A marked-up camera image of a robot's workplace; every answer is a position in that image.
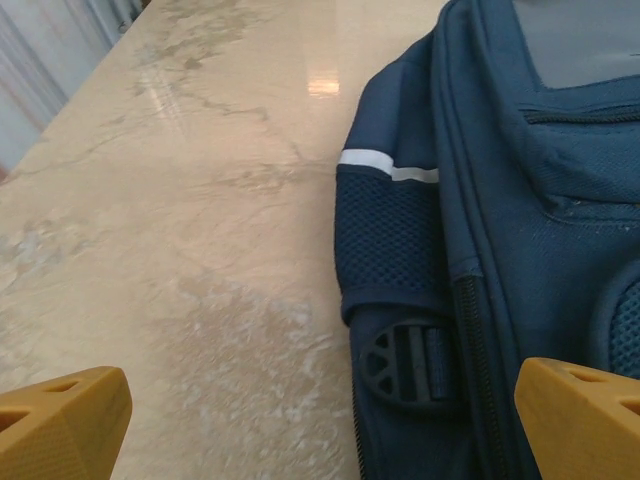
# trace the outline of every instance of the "black zipper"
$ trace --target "black zipper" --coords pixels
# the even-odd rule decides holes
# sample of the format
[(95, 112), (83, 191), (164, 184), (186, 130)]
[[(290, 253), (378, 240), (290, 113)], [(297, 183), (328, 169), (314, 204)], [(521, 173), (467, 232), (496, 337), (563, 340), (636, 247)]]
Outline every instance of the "black zipper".
[(356, 454), (358, 455), (360, 480), (367, 480), (367, 470), (364, 466), (364, 452), (362, 449), (362, 434), (360, 433), (360, 414), (356, 405), (356, 386), (353, 382), (351, 383), (351, 408), (353, 409), (353, 428), (356, 437)]
[(493, 395), (487, 347), (481, 326), (480, 309), (474, 277), (466, 277), (456, 282), (457, 298), (468, 351), (471, 354), (473, 384), (480, 400), (482, 422), (487, 433), (488, 452), (492, 466), (496, 469), (495, 480), (509, 480), (509, 470), (504, 441), (500, 432), (499, 412)]
[(569, 114), (525, 110), (523, 115), (527, 123), (532, 125), (537, 123), (576, 123), (581, 125), (600, 123), (606, 125), (612, 123), (640, 122), (640, 112), (625, 112), (624, 110), (618, 112), (591, 114)]

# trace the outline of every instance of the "window curtain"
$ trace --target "window curtain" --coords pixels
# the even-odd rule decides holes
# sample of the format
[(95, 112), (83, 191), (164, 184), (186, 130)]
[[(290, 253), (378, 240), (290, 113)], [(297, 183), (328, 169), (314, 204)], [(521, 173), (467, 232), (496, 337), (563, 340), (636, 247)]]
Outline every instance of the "window curtain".
[(141, 10), (140, 0), (0, 2), (0, 167), (20, 161)]

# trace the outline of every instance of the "plastic buckle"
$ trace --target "plastic buckle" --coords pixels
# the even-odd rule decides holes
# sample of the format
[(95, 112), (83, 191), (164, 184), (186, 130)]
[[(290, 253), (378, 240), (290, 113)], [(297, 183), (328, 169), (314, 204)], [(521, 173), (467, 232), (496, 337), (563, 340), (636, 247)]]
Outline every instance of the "plastic buckle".
[(381, 330), (364, 346), (359, 369), (367, 388), (410, 413), (457, 415), (464, 411), (458, 348), (451, 322), (412, 318)]

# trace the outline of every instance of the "backpack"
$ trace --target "backpack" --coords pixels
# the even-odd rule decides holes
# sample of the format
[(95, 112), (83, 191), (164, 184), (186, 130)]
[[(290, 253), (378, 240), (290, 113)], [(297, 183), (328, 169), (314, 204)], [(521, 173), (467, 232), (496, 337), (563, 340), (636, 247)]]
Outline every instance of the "backpack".
[(363, 479), (537, 480), (526, 358), (640, 378), (638, 18), (454, 0), (365, 87), (335, 211)]

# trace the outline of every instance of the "marble countertop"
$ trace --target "marble countertop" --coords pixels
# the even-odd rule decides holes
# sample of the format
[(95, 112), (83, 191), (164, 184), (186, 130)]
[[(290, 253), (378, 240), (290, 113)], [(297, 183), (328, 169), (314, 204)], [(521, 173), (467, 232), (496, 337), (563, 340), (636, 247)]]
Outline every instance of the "marble countertop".
[(154, 0), (0, 187), (0, 384), (122, 367), (113, 478), (356, 479), (334, 168), (439, 0)]

